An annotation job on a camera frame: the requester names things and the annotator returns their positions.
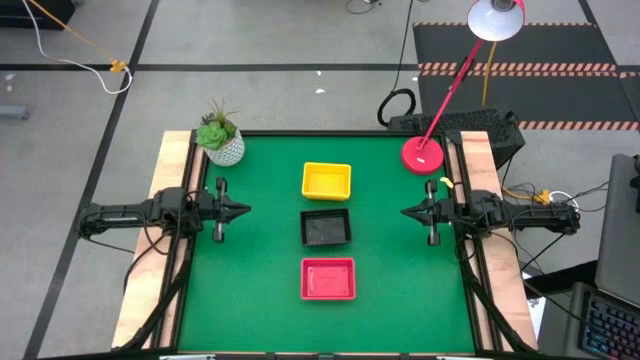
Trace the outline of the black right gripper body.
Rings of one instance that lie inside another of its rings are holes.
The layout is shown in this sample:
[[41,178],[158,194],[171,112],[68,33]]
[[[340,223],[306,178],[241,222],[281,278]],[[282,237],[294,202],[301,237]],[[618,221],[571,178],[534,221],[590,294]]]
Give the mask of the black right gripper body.
[[430,232],[428,235],[429,245],[440,245],[441,239],[438,231],[439,223],[450,223],[454,220],[460,220],[462,214],[462,206],[454,199],[437,200],[437,182],[428,180],[426,182],[427,194],[427,220]]

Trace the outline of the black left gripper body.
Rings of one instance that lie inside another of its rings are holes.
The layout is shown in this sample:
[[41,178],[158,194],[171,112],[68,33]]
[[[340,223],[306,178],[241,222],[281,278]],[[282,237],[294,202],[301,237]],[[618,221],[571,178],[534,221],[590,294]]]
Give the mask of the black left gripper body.
[[224,242],[224,224],[227,196],[227,181],[223,177],[216,178],[216,194],[211,194],[204,190],[198,197],[199,216],[202,220],[213,220],[215,222],[212,238],[216,243]]

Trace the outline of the red desk lamp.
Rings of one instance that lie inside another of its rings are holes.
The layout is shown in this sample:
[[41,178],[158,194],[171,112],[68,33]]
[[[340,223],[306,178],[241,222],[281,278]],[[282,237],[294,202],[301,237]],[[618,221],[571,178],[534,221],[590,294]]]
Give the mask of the red desk lamp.
[[430,175],[443,164],[444,151],[433,139],[433,133],[449,102],[466,79],[483,43],[497,43],[514,37],[524,26],[525,17],[523,0],[476,0],[470,7],[467,25],[476,42],[463,64],[454,72],[454,81],[425,133],[410,138],[403,145],[401,160],[410,172]]

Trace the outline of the succulent in white patterned pot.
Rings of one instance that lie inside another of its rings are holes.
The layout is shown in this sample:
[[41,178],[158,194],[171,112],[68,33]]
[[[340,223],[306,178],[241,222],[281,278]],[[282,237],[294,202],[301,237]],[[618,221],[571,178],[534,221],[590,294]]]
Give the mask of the succulent in white patterned pot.
[[226,111],[225,102],[209,101],[210,111],[201,117],[196,130],[196,143],[216,165],[230,167],[239,163],[245,153],[240,129],[230,119],[235,111]]

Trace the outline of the wooden side board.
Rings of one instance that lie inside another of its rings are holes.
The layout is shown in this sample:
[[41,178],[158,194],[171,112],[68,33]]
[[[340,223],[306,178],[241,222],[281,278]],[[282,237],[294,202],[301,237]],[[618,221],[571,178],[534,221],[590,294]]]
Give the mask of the wooden side board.
[[[200,181],[203,150],[195,145],[193,132],[166,131],[163,134],[154,169],[150,195],[167,188],[184,186],[192,191]],[[150,249],[149,242],[156,240],[158,248],[167,251],[172,246],[168,237],[161,238],[161,230],[150,228],[140,231],[135,254],[142,258],[131,271],[118,317],[112,346],[120,347],[131,340],[157,305],[164,289],[175,278],[184,260],[188,240],[177,242],[173,255],[159,254]]]
[[[488,134],[463,131],[461,139],[471,189],[487,190],[502,196]],[[482,245],[497,308],[522,340],[537,350],[536,335],[511,233],[507,228],[497,229],[496,235],[484,239]]]

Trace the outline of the black perforated box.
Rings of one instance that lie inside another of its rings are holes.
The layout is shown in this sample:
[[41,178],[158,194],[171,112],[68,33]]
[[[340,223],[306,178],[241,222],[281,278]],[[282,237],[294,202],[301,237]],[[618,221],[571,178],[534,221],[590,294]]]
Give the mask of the black perforated box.
[[[424,133],[431,125],[433,116],[409,114],[392,117],[380,123],[390,131]],[[484,131],[487,133],[494,163],[500,169],[524,145],[525,140],[518,128],[519,118],[513,111],[500,108],[482,108],[469,112],[445,113],[434,128],[436,135],[453,131]]]

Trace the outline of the black mat with hazard stripes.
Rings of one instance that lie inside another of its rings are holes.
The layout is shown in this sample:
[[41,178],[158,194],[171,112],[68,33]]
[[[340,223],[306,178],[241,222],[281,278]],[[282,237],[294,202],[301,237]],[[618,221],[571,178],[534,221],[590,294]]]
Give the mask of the black mat with hazard stripes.
[[640,65],[618,65],[592,23],[529,23],[481,46],[448,109],[482,105],[524,129],[640,132]]

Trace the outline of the grey laptop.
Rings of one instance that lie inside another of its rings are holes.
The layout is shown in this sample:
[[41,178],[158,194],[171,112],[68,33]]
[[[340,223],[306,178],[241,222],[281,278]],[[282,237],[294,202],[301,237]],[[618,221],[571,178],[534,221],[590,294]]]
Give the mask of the grey laptop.
[[595,283],[640,307],[640,155],[612,158]]

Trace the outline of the laptop with backlit keyboard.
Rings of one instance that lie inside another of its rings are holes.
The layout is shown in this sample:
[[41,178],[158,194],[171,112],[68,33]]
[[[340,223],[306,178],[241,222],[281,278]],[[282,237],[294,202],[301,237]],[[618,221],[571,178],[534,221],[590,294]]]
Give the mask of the laptop with backlit keyboard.
[[640,360],[640,308],[587,284],[576,283],[569,311],[565,356]]

